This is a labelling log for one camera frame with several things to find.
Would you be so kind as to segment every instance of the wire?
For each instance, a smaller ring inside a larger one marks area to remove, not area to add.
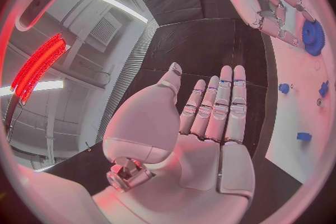
[[[80,64],[83,65],[83,66],[85,66],[85,67],[88,68],[88,69],[91,69],[91,70],[95,71],[95,72],[106,74],[107,77],[109,78],[109,81],[108,81],[106,84],[103,84],[103,85],[107,85],[108,83],[110,83],[110,81],[111,81],[111,77],[110,77],[111,74],[110,74],[110,73],[107,73],[107,72],[103,72],[103,71],[99,71],[99,70],[97,70],[97,69],[94,69],[94,68],[92,68],[91,66],[88,66],[88,65],[84,64],[83,62],[80,62]]]
[[[19,104],[19,106],[20,106],[20,108],[21,108],[21,111],[20,111],[19,115],[16,117],[16,119],[14,120],[13,126],[11,127],[11,137],[9,138],[9,141],[8,141],[9,144],[10,144],[11,141],[12,141],[12,137],[13,137],[13,131],[14,131],[15,123],[16,123],[17,119],[21,116],[22,111],[23,111],[23,107],[22,107],[21,103],[19,102],[18,104]]]

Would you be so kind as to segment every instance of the ventilation grille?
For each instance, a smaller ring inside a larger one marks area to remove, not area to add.
[[[114,85],[112,93],[110,95],[109,101],[106,104],[104,114],[102,115],[101,122],[98,129],[98,134],[96,138],[96,143],[102,141],[106,127],[108,126],[110,119],[112,118],[116,107],[118,106],[120,100],[125,94],[128,86],[133,81],[134,77],[140,70],[142,61],[148,47],[151,43],[151,40],[155,34],[158,24],[156,20],[152,20],[143,31],[142,35],[139,37],[137,43],[132,49],[128,59],[125,62],[125,65]]]
[[[96,26],[91,30],[90,34],[95,37],[98,41],[105,45],[108,45],[112,37],[116,34],[117,28],[114,27],[111,22],[109,22],[105,17],[96,24]]]

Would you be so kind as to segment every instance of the cable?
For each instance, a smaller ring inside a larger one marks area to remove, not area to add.
[[[13,137],[13,131],[14,131],[15,123],[16,123],[17,119],[21,116],[22,111],[23,111],[23,107],[22,107],[21,103],[18,102],[18,104],[19,104],[19,106],[20,106],[20,108],[21,108],[21,111],[20,111],[19,115],[16,117],[16,119],[14,120],[13,126],[12,126],[12,128],[11,128],[11,137],[9,138],[9,141],[8,141],[9,144],[11,144],[11,141],[12,141],[12,137]]]
[[[110,77],[111,74],[110,74],[110,73],[107,73],[107,72],[103,72],[103,71],[99,71],[99,70],[97,70],[97,69],[94,69],[94,68],[92,68],[91,66],[88,66],[88,65],[84,64],[83,62],[80,62],[80,64],[83,65],[83,66],[85,66],[85,67],[88,68],[88,69],[91,69],[91,70],[95,71],[95,72],[106,74],[106,75],[108,76],[108,78],[109,78],[109,81],[108,81],[106,84],[103,84],[103,85],[107,85],[108,83],[110,83],[110,81],[111,81],[111,77]]]

